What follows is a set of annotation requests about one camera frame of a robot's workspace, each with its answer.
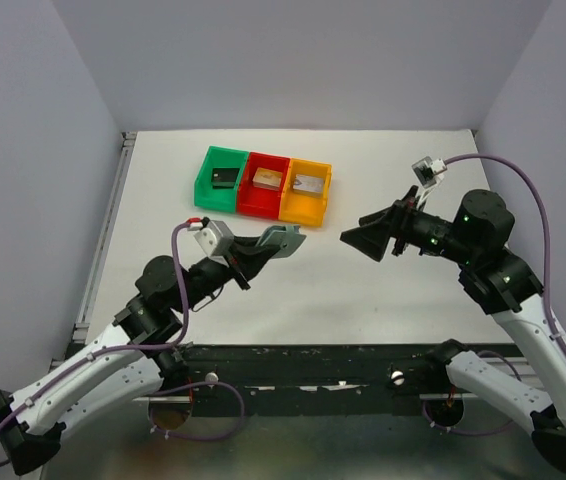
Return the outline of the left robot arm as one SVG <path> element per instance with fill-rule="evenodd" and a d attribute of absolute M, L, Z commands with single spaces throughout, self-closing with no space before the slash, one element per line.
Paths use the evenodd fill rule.
<path fill-rule="evenodd" d="M 230 282 L 249 289 L 269 261 L 297 247 L 279 226 L 259 237 L 201 220 L 177 226 L 171 253 L 146 264 L 136 295 L 97 337 L 30 385 L 0 390 L 0 468 L 28 474 L 100 414 L 169 384 L 191 389 L 180 345 L 193 308 Z"/>

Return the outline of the sage green card holder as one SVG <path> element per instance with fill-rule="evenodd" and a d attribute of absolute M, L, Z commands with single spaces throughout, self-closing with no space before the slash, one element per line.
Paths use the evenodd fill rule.
<path fill-rule="evenodd" d="M 273 248 L 273 259 L 288 258 L 293 255 L 306 240 L 299 225 L 272 225 L 264 230 L 256 246 Z"/>

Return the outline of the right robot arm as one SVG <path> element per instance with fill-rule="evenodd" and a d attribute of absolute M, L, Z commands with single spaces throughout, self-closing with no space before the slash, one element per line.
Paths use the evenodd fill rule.
<path fill-rule="evenodd" d="M 360 218 L 341 241 L 375 261 L 414 246 L 459 266 L 464 292 L 513 340 L 543 387 L 525 385 L 454 340 L 431 352 L 431 369 L 505 414 L 551 466 L 566 473 L 566 334 L 544 310 L 540 280 L 506 246 L 513 214 L 488 190 L 466 193 L 452 221 L 423 212 L 418 200 L 410 189 L 390 207 Z"/>

